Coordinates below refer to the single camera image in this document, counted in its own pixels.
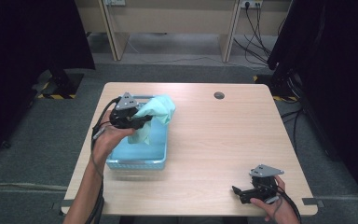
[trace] person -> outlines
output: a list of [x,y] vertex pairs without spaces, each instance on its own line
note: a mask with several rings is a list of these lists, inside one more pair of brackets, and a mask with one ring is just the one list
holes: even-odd
[[[88,220],[97,201],[100,186],[103,181],[101,174],[103,174],[106,158],[124,137],[135,133],[134,129],[117,129],[109,125],[108,121],[111,112],[112,111],[108,110],[103,115],[101,128],[104,128],[104,132],[95,142],[92,156],[89,158],[74,202],[65,216],[64,224],[85,223]],[[277,175],[275,179],[277,180],[278,186],[284,190],[284,182]],[[279,197],[273,204],[266,204],[256,198],[251,199],[251,203],[266,211],[266,221],[275,220],[279,224],[299,223],[292,207],[282,197]]]

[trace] wall outlet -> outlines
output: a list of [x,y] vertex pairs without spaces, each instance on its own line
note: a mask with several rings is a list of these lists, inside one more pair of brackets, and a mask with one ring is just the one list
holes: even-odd
[[241,4],[242,8],[246,8],[246,2],[249,2],[249,8],[261,8],[261,5],[263,5],[263,0],[243,0]]
[[104,0],[108,6],[124,7],[126,6],[126,0]]

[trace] blue plastic container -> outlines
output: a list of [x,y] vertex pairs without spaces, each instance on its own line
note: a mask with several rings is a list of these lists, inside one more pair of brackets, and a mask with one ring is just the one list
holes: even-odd
[[168,125],[152,119],[149,138],[150,145],[129,144],[128,138],[124,138],[108,156],[106,164],[110,169],[164,169],[167,157]]

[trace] metal bracket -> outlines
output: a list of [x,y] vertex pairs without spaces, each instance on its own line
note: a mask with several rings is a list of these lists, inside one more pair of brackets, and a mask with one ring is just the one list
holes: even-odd
[[117,103],[116,110],[134,108],[137,105],[138,102],[128,92],[125,92],[120,101]]
[[256,177],[268,177],[268,176],[283,175],[283,174],[284,174],[283,170],[278,170],[264,164],[258,165],[249,173],[249,175],[256,176]]
[[315,198],[303,198],[302,201],[304,205],[317,205],[320,208],[325,207],[324,201]]

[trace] hole in table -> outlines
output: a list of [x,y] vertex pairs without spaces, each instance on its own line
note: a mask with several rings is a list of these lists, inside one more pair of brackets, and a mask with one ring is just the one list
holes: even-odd
[[225,94],[222,93],[221,91],[217,91],[214,93],[214,98],[218,99],[218,100],[222,100],[225,98]]

